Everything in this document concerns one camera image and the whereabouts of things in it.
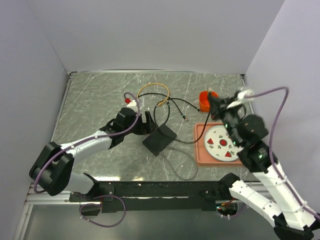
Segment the black network switch box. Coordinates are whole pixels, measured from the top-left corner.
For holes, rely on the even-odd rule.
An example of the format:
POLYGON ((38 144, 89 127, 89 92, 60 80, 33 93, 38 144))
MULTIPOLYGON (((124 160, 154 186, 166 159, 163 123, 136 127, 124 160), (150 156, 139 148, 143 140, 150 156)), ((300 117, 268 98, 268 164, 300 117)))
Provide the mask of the black network switch box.
POLYGON ((177 134, 171 130, 167 125, 162 124, 153 133, 151 133, 145 140, 142 141, 154 156, 158 156, 175 138, 177 134))

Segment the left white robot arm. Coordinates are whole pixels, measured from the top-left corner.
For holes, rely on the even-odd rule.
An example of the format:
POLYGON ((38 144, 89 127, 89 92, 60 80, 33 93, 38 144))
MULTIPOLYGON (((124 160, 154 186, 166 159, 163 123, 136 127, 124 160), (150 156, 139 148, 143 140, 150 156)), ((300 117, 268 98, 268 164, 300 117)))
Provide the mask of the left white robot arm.
POLYGON ((87 201, 94 201, 100 192, 100 182, 88 173, 74 173, 74 164, 116 147, 129 134, 153 133, 157 125, 149 111, 145 112, 145 117, 143 121, 140 112, 123 107, 115 118, 85 138, 65 144, 47 143, 29 171, 34 186, 41 186, 50 196, 71 191, 81 193, 87 201))

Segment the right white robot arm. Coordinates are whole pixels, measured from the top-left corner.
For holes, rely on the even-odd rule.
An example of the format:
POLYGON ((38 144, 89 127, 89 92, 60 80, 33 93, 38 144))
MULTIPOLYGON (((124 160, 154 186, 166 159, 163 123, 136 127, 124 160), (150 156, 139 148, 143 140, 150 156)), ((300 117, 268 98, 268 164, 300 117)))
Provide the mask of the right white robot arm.
POLYGON ((255 114, 240 117, 242 103, 236 97, 219 98, 208 95, 209 112, 213 120, 221 120, 232 144, 240 147, 241 163, 267 189, 272 200, 249 187, 233 173, 218 182, 223 199, 235 198, 260 214, 273 227, 280 240, 311 240, 320 228, 320 215, 312 210, 285 175, 271 144, 263 139, 271 133, 263 119, 255 114))

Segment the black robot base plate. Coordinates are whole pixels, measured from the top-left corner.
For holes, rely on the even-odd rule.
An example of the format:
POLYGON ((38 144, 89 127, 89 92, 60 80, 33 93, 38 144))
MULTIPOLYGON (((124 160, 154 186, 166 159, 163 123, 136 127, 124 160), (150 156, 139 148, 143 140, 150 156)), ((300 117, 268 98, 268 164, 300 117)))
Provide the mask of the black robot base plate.
POLYGON ((102 181, 95 195, 74 192, 72 203, 102 204, 102 213, 122 211, 193 210, 215 211, 217 203, 229 202, 227 187, 218 181, 102 181))

